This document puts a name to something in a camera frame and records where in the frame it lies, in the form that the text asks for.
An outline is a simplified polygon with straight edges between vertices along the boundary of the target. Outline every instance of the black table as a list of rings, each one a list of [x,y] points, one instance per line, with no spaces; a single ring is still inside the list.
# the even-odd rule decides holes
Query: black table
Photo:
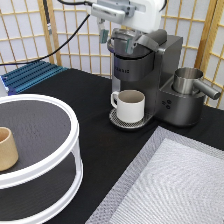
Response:
[[[224,111],[206,106],[201,121],[191,128],[154,120],[137,132],[116,129],[109,121],[111,80],[78,70],[62,72],[23,93],[66,102],[80,124],[83,181],[72,202],[48,223],[85,223],[158,126],[224,149]]]

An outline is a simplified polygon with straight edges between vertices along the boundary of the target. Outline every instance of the mesh surface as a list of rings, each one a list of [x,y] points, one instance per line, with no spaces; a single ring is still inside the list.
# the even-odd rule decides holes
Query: mesh surface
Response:
[[[27,218],[49,208],[69,190],[75,174],[75,159],[70,153],[43,176],[0,190],[0,222]]]
[[[71,122],[58,106],[41,101],[16,101],[0,105],[0,126],[11,129],[19,160],[9,170],[31,166],[57,150],[67,139]]]
[[[222,223],[224,161],[165,139],[111,224]]]
[[[208,155],[224,159],[223,152],[218,149],[159,127],[86,222],[87,224],[109,223],[112,215],[165,138],[202,151]]]

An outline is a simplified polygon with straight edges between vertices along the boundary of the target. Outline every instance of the black cable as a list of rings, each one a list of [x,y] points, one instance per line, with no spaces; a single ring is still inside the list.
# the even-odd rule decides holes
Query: black cable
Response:
[[[161,12],[163,9],[165,9],[166,5],[167,5],[167,0],[165,0],[163,7],[160,9],[160,12]]]
[[[53,54],[57,53],[59,50],[61,50],[78,32],[79,30],[82,28],[83,24],[86,22],[86,20],[90,17],[90,15],[87,15],[86,18],[83,20],[83,22],[79,25],[78,29],[71,35],[71,37],[64,43],[62,44],[57,50],[55,50],[54,52],[52,52],[51,54],[48,54],[42,58],[39,58],[37,60],[34,61],[30,61],[30,62],[18,62],[18,63],[9,63],[9,64],[0,64],[0,66],[4,66],[4,65],[26,65],[26,64],[31,64],[40,60],[43,60],[45,58],[48,58],[50,56],[52,56]]]
[[[57,0],[57,1],[64,5],[89,5],[89,6],[93,5],[92,2],[88,2],[88,1],[84,1],[84,2],[64,2],[62,0]]]

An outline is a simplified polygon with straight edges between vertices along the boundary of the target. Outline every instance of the drip tray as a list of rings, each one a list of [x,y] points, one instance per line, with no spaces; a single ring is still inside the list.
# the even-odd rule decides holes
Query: drip tray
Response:
[[[125,123],[118,119],[117,117],[117,110],[113,109],[110,112],[109,115],[110,121],[113,125],[115,125],[117,128],[126,130],[126,131],[135,131],[140,128],[143,128],[145,125],[147,125],[153,118],[152,115],[145,113],[145,116],[142,120],[136,122],[136,123]]]

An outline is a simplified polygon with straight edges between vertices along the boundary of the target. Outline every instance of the white mug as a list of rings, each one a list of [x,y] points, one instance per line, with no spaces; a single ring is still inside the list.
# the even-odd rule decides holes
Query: white mug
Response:
[[[115,96],[117,96],[117,105],[114,102]],[[117,117],[125,123],[136,123],[144,117],[145,96],[139,91],[113,92],[111,104],[117,109]]]

